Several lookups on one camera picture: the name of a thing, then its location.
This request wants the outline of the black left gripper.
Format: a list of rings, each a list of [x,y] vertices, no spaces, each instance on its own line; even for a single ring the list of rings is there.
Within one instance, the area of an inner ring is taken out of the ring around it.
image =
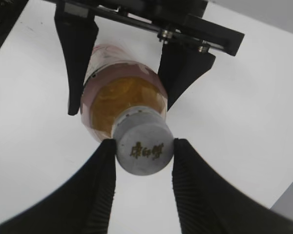
[[[235,56],[244,34],[203,19],[206,0],[69,0],[69,5],[89,9],[99,17],[146,31],[160,39],[180,40]],[[158,76],[167,93],[167,108],[199,77],[208,72],[216,57],[179,43],[163,45]]]

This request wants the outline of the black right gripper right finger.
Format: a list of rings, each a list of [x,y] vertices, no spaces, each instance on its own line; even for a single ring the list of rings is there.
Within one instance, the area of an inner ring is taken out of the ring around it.
[[[293,234],[293,221],[222,178],[186,139],[174,140],[172,184],[184,234]]]

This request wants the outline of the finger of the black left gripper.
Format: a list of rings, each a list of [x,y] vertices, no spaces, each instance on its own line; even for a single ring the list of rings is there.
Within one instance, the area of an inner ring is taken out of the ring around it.
[[[78,113],[84,79],[99,28],[94,13],[70,2],[57,2],[54,22],[67,70],[68,114]]]

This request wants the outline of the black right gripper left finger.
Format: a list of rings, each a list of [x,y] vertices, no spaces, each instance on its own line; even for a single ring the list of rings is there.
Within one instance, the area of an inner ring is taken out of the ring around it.
[[[0,234],[106,234],[116,187],[116,142],[104,140],[61,187],[0,224]]]

